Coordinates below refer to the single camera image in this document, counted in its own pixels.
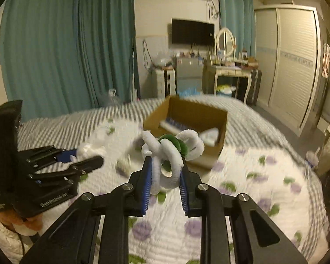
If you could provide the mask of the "left hand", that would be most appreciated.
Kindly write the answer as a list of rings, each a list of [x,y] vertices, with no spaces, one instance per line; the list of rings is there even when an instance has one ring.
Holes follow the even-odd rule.
[[[0,212],[0,222],[11,231],[23,236],[36,235],[43,227],[42,217],[42,214],[38,214],[31,218],[21,218],[13,209]]]

